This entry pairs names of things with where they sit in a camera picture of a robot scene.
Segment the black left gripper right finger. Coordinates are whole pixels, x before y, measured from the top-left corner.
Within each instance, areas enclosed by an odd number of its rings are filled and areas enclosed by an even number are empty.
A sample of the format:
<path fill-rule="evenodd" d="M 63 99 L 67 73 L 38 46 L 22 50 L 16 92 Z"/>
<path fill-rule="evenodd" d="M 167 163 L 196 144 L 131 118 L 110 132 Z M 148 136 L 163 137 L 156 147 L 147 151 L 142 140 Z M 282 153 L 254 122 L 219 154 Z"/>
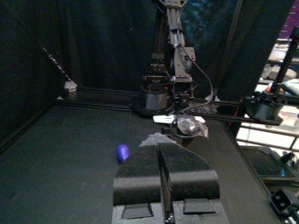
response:
<path fill-rule="evenodd" d="M 220 203 L 219 177 L 208 162 L 167 136 L 159 136 L 158 161 L 164 224 L 230 224 Z"/>

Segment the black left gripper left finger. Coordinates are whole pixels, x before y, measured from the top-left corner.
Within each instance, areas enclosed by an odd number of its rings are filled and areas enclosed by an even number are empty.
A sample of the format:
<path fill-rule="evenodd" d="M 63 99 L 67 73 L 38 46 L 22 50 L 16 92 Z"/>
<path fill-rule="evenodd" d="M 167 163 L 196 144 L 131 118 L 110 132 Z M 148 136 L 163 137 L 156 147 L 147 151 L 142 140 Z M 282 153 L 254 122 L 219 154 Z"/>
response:
<path fill-rule="evenodd" d="M 120 164 L 114 179 L 112 224 L 164 224 L 164 159 L 155 133 Z"/>

